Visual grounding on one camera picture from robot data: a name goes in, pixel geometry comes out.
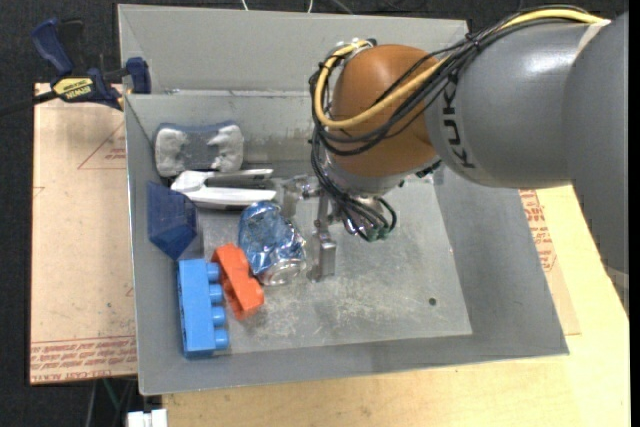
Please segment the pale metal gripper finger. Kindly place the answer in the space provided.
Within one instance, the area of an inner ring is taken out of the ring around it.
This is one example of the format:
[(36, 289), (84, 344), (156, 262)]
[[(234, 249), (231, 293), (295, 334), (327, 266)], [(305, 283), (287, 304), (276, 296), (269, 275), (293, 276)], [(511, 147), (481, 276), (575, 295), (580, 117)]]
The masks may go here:
[(297, 205), (302, 200), (317, 197), (319, 186), (308, 175), (298, 175), (282, 182), (282, 212), (285, 217), (296, 215)]
[(335, 275), (337, 243), (329, 234), (312, 236), (312, 268), (309, 277), (313, 282)]

